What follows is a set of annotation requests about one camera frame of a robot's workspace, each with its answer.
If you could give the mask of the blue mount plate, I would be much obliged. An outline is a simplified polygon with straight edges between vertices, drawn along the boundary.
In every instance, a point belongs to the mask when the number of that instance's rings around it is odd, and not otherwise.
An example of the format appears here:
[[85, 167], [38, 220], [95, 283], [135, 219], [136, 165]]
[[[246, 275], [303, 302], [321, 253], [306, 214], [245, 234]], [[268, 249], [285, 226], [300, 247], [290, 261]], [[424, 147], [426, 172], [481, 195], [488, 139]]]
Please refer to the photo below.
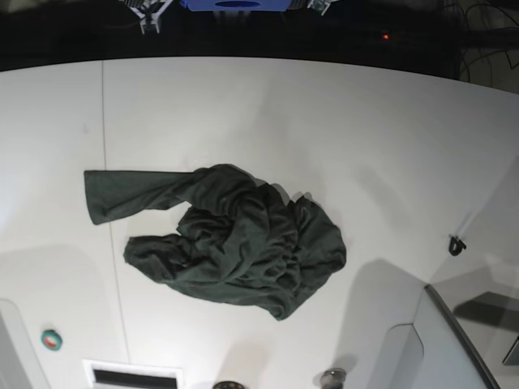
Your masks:
[[190, 11], [286, 11], [290, 0], [185, 0]]

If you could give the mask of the black round dial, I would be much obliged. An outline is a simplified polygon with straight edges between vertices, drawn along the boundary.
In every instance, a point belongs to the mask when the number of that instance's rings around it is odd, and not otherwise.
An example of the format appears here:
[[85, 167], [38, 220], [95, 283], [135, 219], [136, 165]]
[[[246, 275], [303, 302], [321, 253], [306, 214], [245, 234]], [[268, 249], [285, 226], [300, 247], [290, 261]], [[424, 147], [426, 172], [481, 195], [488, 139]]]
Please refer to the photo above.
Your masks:
[[216, 383], [212, 389], [245, 389], [245, 387], [235, 381], [221, 381]]

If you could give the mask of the dark green t-shirt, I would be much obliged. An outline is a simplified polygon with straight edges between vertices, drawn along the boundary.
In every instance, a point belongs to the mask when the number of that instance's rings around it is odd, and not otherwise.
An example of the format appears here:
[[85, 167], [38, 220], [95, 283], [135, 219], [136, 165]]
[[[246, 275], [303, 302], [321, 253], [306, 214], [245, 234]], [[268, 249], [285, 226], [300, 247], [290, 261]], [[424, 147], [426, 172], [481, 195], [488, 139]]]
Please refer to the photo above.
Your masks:
[[346, 263], [341, 231], [317, 203], [285, 201], [232, 165], [87, 170], [84, 189], [97, 225], [188, 204], [175, 233], [131, 237], [123, 253], [150, 280], [188, 297], [256, 306], [283, 320]]

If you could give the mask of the black clip on table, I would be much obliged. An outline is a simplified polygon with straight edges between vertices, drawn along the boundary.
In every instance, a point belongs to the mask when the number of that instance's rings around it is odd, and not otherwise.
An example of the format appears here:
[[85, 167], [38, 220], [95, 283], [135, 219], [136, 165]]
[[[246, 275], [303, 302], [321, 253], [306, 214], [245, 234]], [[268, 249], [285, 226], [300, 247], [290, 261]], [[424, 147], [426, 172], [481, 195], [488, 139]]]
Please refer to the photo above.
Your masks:
[[448, 252], [451, 256], [456, 257], [460, 255], [465, 249], [467, 245], [463, 242], [463, 240], [457, 235], [450, 235], [448, 241]]

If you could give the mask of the grey round knob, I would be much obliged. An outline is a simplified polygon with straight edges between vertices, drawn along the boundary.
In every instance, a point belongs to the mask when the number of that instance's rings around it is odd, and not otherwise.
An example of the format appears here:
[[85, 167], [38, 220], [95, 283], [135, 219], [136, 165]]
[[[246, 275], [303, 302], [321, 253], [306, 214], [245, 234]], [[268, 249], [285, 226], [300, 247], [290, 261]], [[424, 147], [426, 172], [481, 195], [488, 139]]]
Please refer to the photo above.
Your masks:
[[320, 377], [321, 389], [343, 389], [346, 372], [341, 368], [325, 370]]

